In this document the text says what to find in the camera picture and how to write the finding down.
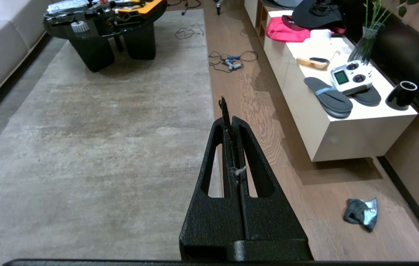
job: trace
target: leaf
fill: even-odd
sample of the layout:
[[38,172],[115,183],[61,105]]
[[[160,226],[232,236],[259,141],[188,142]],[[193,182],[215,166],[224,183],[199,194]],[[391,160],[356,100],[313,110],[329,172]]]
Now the leaf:
[[406,7],[400,7],[398,10],[398,15],[400,17],[405,17],[405,14],[407,13],[407,8]]
[[417,3],[419,3],[419,0],[407,0],[407,4],[409,5],[416,5]]

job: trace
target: glass vase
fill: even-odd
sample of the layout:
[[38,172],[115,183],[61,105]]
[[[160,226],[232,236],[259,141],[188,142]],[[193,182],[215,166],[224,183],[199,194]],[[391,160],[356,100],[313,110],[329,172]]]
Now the glass vase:
[[374,47],[375,39],[379,30],[383,29],[384,25],[379,22],[368,23],[369,27],[366,27],[365,23],[362,26],[362,38],[356,44],[356,47],[349,56],[348,62],[354,60],[360,60],[364,65],[369,64],[370,54]]

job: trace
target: glue gun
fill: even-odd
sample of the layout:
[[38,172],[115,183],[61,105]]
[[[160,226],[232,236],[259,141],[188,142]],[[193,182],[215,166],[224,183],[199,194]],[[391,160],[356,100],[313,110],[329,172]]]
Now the glue gun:
[[230,71],[233,71],[242,67],[242,64],[233,64],[232,60],[233,59],[224,60],[224,64],[229,68]]

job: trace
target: black hat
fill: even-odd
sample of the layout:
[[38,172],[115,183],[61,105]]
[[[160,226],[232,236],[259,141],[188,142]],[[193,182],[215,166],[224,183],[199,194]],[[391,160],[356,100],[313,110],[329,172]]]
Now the black hat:
[[297,7],[303,0],[273,0],[282,7]]
[[293,11],[292,19],[301,27],[316,28],[342,21],[342,15],[335,0],[303,0]]

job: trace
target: table leg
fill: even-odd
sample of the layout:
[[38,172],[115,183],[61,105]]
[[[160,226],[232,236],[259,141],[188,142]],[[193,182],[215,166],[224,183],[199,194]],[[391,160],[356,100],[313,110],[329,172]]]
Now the table leg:
[[114,41],[116,42],[116,47],[117,47],[118,51],[122,52],[124,50],[124,48],[122,47],[122,42],[120,41],[120,37],[119,36],[114,36]]
[[155,32],[153,23],[123,35],[127,52],[133,59],[155,59]]
[[89,70],[93,72],[114,63],[114,54],[107,38],[70,40],[70,42]]

